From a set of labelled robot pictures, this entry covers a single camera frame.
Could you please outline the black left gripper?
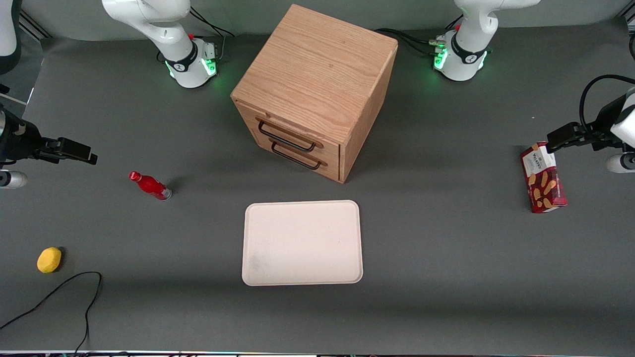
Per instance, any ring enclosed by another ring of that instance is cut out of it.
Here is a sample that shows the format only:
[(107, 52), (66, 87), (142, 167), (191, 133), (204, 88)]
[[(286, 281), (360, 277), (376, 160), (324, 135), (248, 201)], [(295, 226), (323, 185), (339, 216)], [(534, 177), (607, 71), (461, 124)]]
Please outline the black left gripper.
[(584, 119), (585, 100), (586, 96), (581, 96), (579, 107), (580, 123), (584, 128), (585, 136), (580, 136), (580, 124), (567, 123), (547, 134), (547, 152), (554, 153), (561, 149), (588, 144), (592, 145), (594, 151), (608, 147), (626, 151), (628, 145), (611, 132), (612, 126), (621, 115), (626, 94), (603, 106), (593, 122), (586, 122)]

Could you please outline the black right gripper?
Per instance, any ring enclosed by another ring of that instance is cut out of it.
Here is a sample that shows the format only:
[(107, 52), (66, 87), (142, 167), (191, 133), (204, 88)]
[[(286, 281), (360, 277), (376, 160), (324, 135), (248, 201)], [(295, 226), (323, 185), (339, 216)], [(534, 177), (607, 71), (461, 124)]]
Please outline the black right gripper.
[(91, 147), (68, 138), (59, 138), (59, 152), (47, 145), (54, 140), (44, 138), (31, 122), (22, 120), (7, 109), (1, 111), (0, 160), (2, 164), (14, 164), (19, 160), (43, 160), (52, 164), (61, 161), (80, 161), (96, 165), (98, 156)]

